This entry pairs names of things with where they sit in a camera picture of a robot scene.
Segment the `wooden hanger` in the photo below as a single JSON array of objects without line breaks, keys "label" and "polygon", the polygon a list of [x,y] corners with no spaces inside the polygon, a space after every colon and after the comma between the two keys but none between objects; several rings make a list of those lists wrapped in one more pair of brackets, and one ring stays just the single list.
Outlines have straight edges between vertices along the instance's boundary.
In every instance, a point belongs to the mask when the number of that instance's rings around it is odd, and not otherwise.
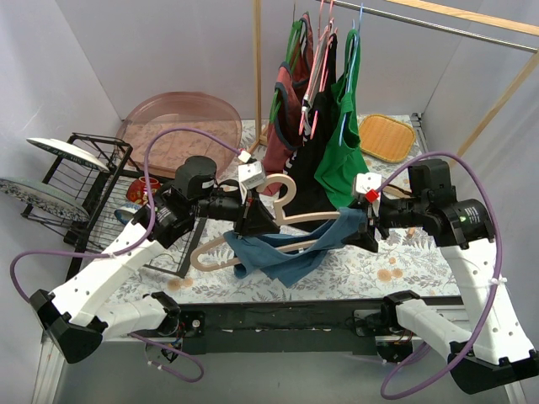
[{"label": "wooden hanger", "polygon": [[[307,213],[307,214],[301,214],[301,215],[292,215],[292,216],[286,216],[286,213],[284,212],[284,207],[288,205],[295,197],[296,195],[296,184],[292,178],[289,176],[283,174],[283,173],[275,173],[270,174],[266,177],[265,181],[261,183],[256,190],[262,191],[264,188],[266,188],[268,185],[271,185],[272,183],[281,183],[284,184],[288,188],[288,194],[285,194],[282,198],[276,199],[273,202],[274,206],[274,212],[275,212],[275,219],[274,223],[278,226],[291,226],[292,224],[296,223],[302,223],[302,222],[309,222],[309,221],[331,221],[331,220],[337,220],[339,218],[339,212],[338,211],[323,211],[323,212],[314,212],[314,213]],[[206,244],[201,245],[200,247],[197,247],[191,254],[190,254],[190,263],[191,265],[202,272],[212,272],[217,271],[226,267],[232,267],[234,265],[240,264],[241,261],[238,257],[235,257],[229,261],[226,261],[224,263],[213,263],[211,265],[205,265],[200,261],[200,256],[208,253],[211,249],[223,244],[226,240],[224,237],[218,237],[213,239],[210,242],[207,242]]]}]

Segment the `blue tank top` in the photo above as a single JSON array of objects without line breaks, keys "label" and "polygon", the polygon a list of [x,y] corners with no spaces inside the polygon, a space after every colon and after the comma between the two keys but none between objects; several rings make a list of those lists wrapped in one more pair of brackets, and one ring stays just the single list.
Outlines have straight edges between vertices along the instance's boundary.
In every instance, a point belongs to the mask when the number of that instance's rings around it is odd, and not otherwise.
[{"label": "blue tank top", "polygon": [[228,231],[224,240],[239,260],[233,265],[237,278],[260,271],[290,288],[319,267],[329,251],[344,247],[345,240],[365,223],[366,214],[362,211],[340,208],[337,219],[326,221],[307,234],[240,237]]}]

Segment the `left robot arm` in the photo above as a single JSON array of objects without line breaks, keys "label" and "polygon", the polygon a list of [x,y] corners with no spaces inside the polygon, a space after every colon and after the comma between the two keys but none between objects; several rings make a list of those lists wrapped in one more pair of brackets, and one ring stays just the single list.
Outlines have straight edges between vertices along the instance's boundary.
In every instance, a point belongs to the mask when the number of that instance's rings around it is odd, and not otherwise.
[{"label": "left robot arm", "polygon": [[154,330],[163,337],[179,328],[179,305],[163,292],[123,305],[109,297],[141,267],[191,232],[198,217],[234,223],[243,235],[278,227],[260,202],[257,188],[266,179],[261,162],[250,159],[237,168],[234,190],[216,185],[216,163],[189,157],[125,225],[121,234],[89,265],[53,291],[29,298],[40,324],[69,364],[92,354],[108,338]]}]

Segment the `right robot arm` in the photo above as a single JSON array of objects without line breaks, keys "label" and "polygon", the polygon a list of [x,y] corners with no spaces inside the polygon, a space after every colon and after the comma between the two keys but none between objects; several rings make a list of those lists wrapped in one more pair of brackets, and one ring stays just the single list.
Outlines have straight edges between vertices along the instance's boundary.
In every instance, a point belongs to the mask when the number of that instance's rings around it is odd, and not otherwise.
[{"label": "right robot arm", "polygon": [[388,237],[393,228],[422,228],[449,264],[473,330],[457,326],[411,290],[385,296],[379,312],[361,326],[418,336],[446,360],[440,374],[451,374],[469,395],[536,377],[538,352],[520,325],[501,274],[503,248],[490,204],[458,200],[449,164],[440,155],[416,157],[404,170],[411,194],[401,199],[383,196],[380,175],[356,175],[352,194],[366,220],[348,242],[374,253],[377,232]]}]

